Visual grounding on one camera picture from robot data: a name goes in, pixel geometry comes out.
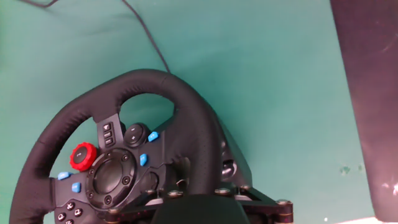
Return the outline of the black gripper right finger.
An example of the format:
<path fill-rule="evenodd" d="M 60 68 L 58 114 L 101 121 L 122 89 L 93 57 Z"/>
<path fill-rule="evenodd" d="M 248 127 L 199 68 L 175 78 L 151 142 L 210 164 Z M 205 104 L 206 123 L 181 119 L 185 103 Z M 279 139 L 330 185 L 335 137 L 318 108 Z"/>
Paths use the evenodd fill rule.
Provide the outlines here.
<path fill-rule="evenodd" d="M 251 223 L 294 223 L 293 203 L 290 200 L 273 200 L 253 186 L 223 184 L 215 189 L 215 195 L 237 201 Z"/>

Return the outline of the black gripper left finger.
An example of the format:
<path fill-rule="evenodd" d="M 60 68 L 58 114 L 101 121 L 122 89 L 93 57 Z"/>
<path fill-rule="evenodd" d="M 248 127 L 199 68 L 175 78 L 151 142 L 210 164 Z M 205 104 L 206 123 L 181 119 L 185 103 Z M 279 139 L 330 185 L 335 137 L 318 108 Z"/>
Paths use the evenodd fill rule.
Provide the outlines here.
<path fill-rule="evenodd" d="M 136 223 L 152 219 L 164 202 L 183 197 L 184 191 L 176 188 L 146 190 L 121 208 L 109 209 L 104 215 L 106 223 Z"/>

